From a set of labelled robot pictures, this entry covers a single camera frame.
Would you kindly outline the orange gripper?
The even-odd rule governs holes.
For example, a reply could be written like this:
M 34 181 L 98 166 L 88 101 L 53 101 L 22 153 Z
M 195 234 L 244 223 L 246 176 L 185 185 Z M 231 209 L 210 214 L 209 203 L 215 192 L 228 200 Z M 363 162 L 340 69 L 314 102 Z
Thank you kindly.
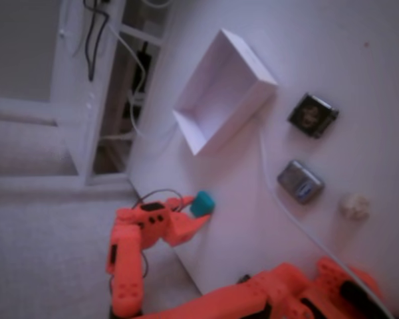
M 134 224 L 140 228 L 141 248 L 149 249 L 159 239 L 163 239 L 171 247 L 190 241 L 210 219 L 209 215 L 191 218 L 180 213 L 194 199 L 194 196 L 189 195 L 170 197 L 165 202 L 137 204 L 134 207 Z

